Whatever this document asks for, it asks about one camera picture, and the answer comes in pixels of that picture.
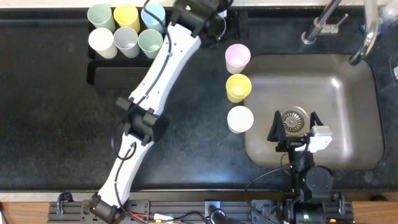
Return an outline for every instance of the wooden surface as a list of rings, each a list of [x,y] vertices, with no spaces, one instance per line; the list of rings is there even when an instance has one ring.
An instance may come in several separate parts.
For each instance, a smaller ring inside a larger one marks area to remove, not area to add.
[[[47,222],[48,202],[3,202],[10,224]],[[356,224],[398,223],[398,202],[353,202]]]

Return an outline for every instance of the stainless steel sink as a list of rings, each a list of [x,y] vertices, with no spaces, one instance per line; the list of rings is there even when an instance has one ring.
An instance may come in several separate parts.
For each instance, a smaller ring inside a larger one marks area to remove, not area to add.
[[[254,115],[246,132],[246,150],[260,166],[279,167],[282,153],[267,135],[281,111],[290,135],[309,131],[307,114],[315,111],[330,127],[333,140],[314,153],[317,165],[332,169],[374,167],[384,155],[373,72],[366,62],[348,63],[349,55],[263,55],[244,69],[252,91],[244,100]],[[288,163],[287,156],[283,163]]]

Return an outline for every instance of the sink drain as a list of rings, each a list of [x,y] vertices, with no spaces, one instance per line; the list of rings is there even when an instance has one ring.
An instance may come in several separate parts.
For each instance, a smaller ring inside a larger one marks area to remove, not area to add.
[[[307,130],[308,114],[298,106],[282,110],[281,115],[286,134],[298,136]]]

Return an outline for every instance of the metal faucet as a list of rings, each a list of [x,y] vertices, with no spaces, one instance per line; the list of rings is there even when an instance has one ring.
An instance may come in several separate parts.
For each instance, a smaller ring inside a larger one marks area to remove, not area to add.
[[[323,10],[321,15],[314,19],[308,31],[304,32],[301,36],[305,44],[313,44],[317,40],[319,34],[336,34],[338,26],[347,18],[340,20],[337,25],[331,25],[328,28],[326,21],[329,19],[331,13],[336,9],[341,0],[332,0],[327,7]],[[362,61],[371,51],[374,42],[376,41],[377,32],[379,28],[379,14],[377,12],[377,0],[364,0],[365,17],[366,17],[366,35],[365,40],[358,51],[349,58],[350,65],[357,65]]]

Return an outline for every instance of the plastic cup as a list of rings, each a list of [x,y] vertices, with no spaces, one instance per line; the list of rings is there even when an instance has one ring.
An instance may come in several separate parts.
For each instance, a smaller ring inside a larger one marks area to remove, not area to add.
[[[226,96],[233,103],[239,103],[251,91],[250,79],[242,74],[231,75],[226,81]]]
[[[108,5],[95,4],[88,9],[87,18],[96,28],[107,28],[111,32],[116,28],[112,17],[112,10]]]
[[[138,10],[133,4],[122,4],[113,12],[113,17],[120,27],[130,27],[139,32]]]
[[[226,49],[225,64],[231,74],[242,72],[249,61],[250,50],[245,45],[233,44]]]
[[[235,106],[227,116],[229,130],[235,134],[243,133],[251,128],[254,116],[251,110],[245,106]]]
[[[156,30],[144,30],[138,37],[138,45],[148,58],[156,58],[162,44],[162,34]]]
[[[114,58],[118,49],[113,43],[113,34],[107,28],[97,28],[88,36],[88,44],[104,58]]]
[[[156,17],[158,17],[163,22],[163,24],[166,23],[166,12],[164,11],[163,6],[161,6],[159,4],[153,4],[151,6],[147,6],[147,10],[149,12],[153,13],[153,15],[155,15]],[[164,33],[162,25],[159,24],[159,22],[157,22],[157,20],[155,18],[150,16],[144,10],[141,11],[141,18],[142,18],[142,21],[144,21],[145,26],[148,29],[157,30],[161,34]]]
[[[138,34],[133,28],[118,28],[113,34],[113,42],[128,58],[137,57],[139,54]]]

